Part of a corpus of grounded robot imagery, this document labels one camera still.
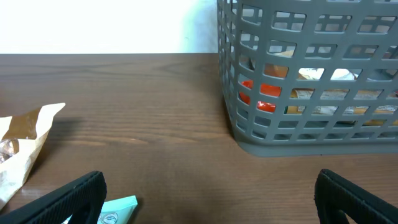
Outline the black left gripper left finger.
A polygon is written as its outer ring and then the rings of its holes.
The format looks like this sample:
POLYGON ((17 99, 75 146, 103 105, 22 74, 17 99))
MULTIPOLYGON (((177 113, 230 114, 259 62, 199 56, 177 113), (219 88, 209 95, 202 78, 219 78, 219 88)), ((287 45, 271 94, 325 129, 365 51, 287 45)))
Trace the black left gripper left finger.
POLYGON ((80 178, 1 216, 8 224, 96 223, 107 194, 104 175, 89 172, 80 178))

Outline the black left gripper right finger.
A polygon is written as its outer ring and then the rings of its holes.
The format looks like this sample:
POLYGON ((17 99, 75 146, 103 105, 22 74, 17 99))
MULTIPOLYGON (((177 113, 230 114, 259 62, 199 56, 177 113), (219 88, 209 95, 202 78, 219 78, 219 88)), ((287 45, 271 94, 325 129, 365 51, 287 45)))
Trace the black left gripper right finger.
POLYGON ((315 183, 315 205, 321 224, 397 223, 397 207, 328 169, 315 183))

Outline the orange spaghetti packet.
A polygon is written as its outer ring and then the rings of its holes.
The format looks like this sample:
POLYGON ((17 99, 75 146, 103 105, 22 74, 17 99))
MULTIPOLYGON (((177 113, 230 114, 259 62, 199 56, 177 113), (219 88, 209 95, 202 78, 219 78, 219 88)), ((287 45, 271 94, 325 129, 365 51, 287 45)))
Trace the orange spaghetti packet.
MULTIPOLYGON (((243 80, 240 83, 242 86, 252 89, 253 81, 252 80, 243 80)), ((311 106, 311 114, 315 115, 325 115, 325 116, 333 116, 336 114, 339 106, 338 101, 342 102, 347 96, 350 90, 348 89, 331 89, 324 90, 318 98, 313 98, 314 95, 313 89, 306 88, 294 88, 290 93, 290 99, 296 100, 297 102, 303 101, 304 103, 296 103, 293 105, 286 105, 284 109, 284 114, 304 114, 305 110, 311 106)), ((359 90, 355 94, 352 100, 359 101, 371 101, 371 100, 379 100, 381 93, 384 90, 359 90)), ((268 96, 280 96, 282 93, 282 88, 279 86, 273 86, 269 84, 261 84, 260 93, 268 96)), ((250 96, 240 91, 238 98, 245 104, 250 105, 251 99, 250 96)), ((386 100, 396 100, 397 95, 393 92, 386 96, 386 100)), ((261 111, 265 111, 266 113, 274 113, 277 109, 276 103, 269 103, 266 101, 259 100, 257 102, 256 108, 261 111)), ((343 106, 342 115, 365 115, 370 109, 368 105, 348 105, 343 106)), ((372 114, 387 114, 393 115, 397 113, 397 103, 393 105, 381 104, 373 110, 372 114)), ((365 121, 363 125, 365 126, 381 126, 386 122, 385 119, 370 119, 365 121)))

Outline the beige rice bag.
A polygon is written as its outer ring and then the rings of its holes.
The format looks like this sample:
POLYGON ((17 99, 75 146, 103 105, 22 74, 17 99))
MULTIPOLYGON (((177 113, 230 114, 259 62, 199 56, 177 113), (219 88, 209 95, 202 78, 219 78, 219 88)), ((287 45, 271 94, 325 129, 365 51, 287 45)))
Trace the beige rice bag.
MULTIPOLYGON (((293 50, 285 51, 285 52, 279 52, 276 53, 278 56, 292 56, 294 53, 293 50)), ((273 77, 278 77, 278 78, 285 78, 287 76, 289 69, 285 66, 281 65, 272 65, 272 64, 267 64, 264 69, 264 74, 265 75, 270 75, 273 77)), ((324 68, 300 68, 298 70, 298 79, 301 80, 319 80, 325 69, 324 68)), ((336 69, 332 76, 331 80, 334 81, 355 81, 358 78, 358 74, 353 73, 349 71, 348 69, 345 68, 338 68, 336 69)))

